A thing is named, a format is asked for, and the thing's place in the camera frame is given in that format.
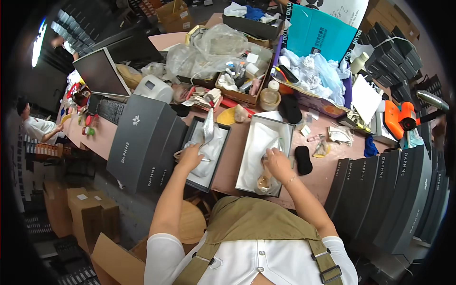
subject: bracelet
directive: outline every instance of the bracelet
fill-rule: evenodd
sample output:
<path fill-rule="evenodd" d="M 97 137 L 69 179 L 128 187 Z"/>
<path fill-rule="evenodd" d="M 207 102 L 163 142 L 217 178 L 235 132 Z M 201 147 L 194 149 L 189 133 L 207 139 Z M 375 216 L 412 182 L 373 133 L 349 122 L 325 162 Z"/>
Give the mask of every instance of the bracelet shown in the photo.
<path fill-rule="evenodd" d="M 296 175 L 294 175 L 292 178 L 290 178 L 286 183 L 283 183 L 283 185 L 285 186 L 285 188 L 287 187 L 288 184 L 290 184 L 293 180 L 296 179 Z"/>

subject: white t-shirt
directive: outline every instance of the white t-shirt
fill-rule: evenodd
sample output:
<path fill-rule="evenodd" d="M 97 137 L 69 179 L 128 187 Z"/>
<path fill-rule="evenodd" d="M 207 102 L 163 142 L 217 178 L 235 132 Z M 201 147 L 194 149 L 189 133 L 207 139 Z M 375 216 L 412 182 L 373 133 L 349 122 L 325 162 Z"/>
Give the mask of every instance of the white t-shirt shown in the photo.
<path fill-rule="evenodd" d="M 68 41 L 63 42 L 63 47 L 71 54 L 76 53 L 76 51 L 71 47 L 71 44 Z"/>
<path fill-rule="evenodd" d="M 171 285 L 206 240 L 187 255 L 181 242 L 167 233 L 157 233 L 147 240 L 144 285 Z M 342 270 L 344 285 L 358 284 L 358 275 L 347 256 L 342 240 L 336 236 L 322 239 L 331 257 Z M 261 272 L 275 285 L 321 285 L 320 271 L 303 240 L 238 240 L 220 244 L 199 285 L 249 285 Z"/>
<path fill-rule="evenodd" d="M 52 132 L 56 127 L 56 123 L 51 121 L 45 121 L 43 119 L 28 117 L 23 122 L 24 129 L 26 133 L 32 138 L 41 140 L 44 135 L 49 134 Z M 57 137 L 64 137 L 65 135 L 62 132 L 58 132 L 57 134 L 53 135 L 46 143 L 50 145 L 55 145 Z"/>

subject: hand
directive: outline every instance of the hand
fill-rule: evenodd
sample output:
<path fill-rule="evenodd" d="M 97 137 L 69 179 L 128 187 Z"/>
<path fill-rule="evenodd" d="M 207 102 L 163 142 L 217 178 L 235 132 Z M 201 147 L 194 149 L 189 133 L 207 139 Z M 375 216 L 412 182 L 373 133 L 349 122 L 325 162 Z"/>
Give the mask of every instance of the hand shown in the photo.
<path fill-rule="evenodd" d="M 63 131 L 63 124 L 59 124 L 59 125 L 57 125 L 57 127 L 56 127 L 56 131 L 58 131 L 58 132 L 61 132 L 61 131 Z"/>
<path fill-rule="evenodd" d="M 293 178 L 296 173 L 291 169 L 290 160 L 283 152 L 276 149 L 267 149 L 268 160 L 264 160 L 264 165 L 268 167 L 269 172 L 282 184 Z"/>
<path fill-rule="evenodd" d="M 179 163 L 176 167 L 180 169 L 184 169 L 185 171 L 189 172 L 195 169 L 195 167 L 200 164 L 201 159 L 204 155 L 198 155 L 200 144 L 190 145 L 181 153 L 179 157 Z"/>

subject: keyboard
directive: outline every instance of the keyboard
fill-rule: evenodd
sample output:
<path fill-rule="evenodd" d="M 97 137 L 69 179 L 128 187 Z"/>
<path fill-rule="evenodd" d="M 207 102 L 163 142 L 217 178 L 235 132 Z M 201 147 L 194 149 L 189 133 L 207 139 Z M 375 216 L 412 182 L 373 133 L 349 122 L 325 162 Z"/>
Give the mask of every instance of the keyboard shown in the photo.
<path fill-rule="evenodd" d="M 119 124 L 125 106 L 125 103 L 102 98 L 98 104 L 97 113 L 100 117 L 103 117 L 114 124 Z"/>

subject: glue bottle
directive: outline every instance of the glue bottle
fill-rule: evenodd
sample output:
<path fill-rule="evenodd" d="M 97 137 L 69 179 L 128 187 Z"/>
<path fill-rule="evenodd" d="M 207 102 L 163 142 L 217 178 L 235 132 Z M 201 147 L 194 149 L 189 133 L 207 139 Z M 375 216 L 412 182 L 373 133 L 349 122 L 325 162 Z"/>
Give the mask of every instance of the glue bottle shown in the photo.
<path fill-rule="evenodd" d="M 358 74 L 358 72 L 364 67 L 364 64 L 369 59 L 367 53 L 363 52 L 360 56 L 353 60 L 352 64 L 350 64 L 350 69 L 353 74 Z"/>
<path fill-rule="evenodd" d="M 272 80 L 259 94 L 259 105 L 264 111 L 274 111 L 280 103 L 279 83 Z"/>

